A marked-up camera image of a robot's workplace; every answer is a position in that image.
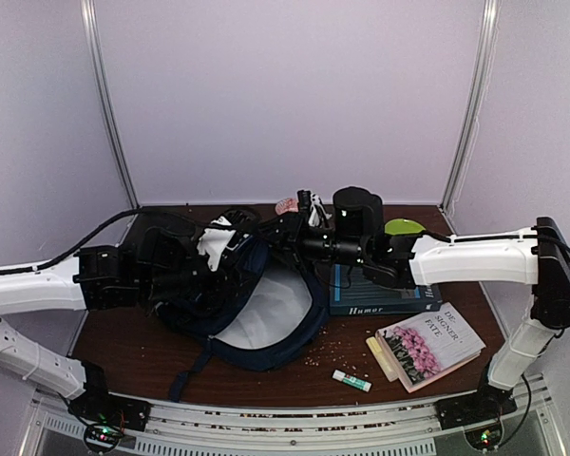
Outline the navy blue student backpack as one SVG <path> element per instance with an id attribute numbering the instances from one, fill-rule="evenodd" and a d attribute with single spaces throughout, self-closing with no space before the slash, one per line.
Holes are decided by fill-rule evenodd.
<path id="1" fill-rule="evenodd" d="M 231 207 L 219 216 L 250 216 L 252 226 L 259 221 L 257 212 L 243 207 Z M 168 397 L 173 402 L 212 357 L 248 371 L 278 369 L 295 360 L 329 318 L 329 298 L 311 272 L 311 262 L 295 263 L 261 235 L 251 237 L 252 286 L 226 313 L 186 318 L 171 304 L 153 308 L 168 329 L 202 346 L 194 364 L 171 384 Z"/>

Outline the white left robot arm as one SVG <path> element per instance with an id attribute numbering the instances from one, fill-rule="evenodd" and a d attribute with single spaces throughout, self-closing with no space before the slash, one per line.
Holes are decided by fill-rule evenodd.
<path id="1" fill-rule="evenodd" d="M 135 246 L 92 245 L 110 218 L 87 236 L 45 261 L 0 267 L 0 365 L 82 408 L 98 422 L 118 411 L 102 368 L 68 358 L 23 336 L 10 325 L 18 314 L 103 312 L 121 307 L 152 308 L 224 279 L 224 252 L 255 229 L 238 214 L 208 223 L 187 220 L 179 233 L 150 227 Z"/>

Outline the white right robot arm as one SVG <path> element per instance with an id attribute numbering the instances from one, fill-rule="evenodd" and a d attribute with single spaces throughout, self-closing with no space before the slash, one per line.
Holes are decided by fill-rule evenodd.
<path id="1" fill-rule="evenodd" d="M 383 201 L 356 186 L 332 197 L 333 221 L 309 223 L 312 200 L 298 193 L 297 209 L 260 223 L 258 231 L 296 260 L 361 269 L 390 289 L 450 282 L 513 282 L 532 288 L 532 304 L 521 325 L 486 366 L 481 388 L 468 398 L 474 418 L 489 418 L 557 333 L 570 328 L 570 248 L 551 218 L 499 234 L 459 237 L 423 229 L 385 231 Z"/>

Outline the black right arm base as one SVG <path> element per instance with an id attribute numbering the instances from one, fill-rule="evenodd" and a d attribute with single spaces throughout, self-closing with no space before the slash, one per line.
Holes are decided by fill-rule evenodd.
<path id="1" fill-rule="evenodd" d="M 480 380 L 474 392 L 440 399 L 434 403 L 434 407 L 441 429 L 497 420 L 518 409 L 512 398 L 512 390 L 490 386 L 486 376 Z"/>

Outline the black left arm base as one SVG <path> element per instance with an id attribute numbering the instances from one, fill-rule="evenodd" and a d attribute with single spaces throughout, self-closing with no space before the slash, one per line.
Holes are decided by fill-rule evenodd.
<path id="1" fill-rule="evenodd" d="M 144 400 L 110 393 L 104 370 L 83 361 L 85 373 L 83 393 L 68 401 L 68 411 L 87 421 L 116 428 L 144 431 L 151 405 Z"/>

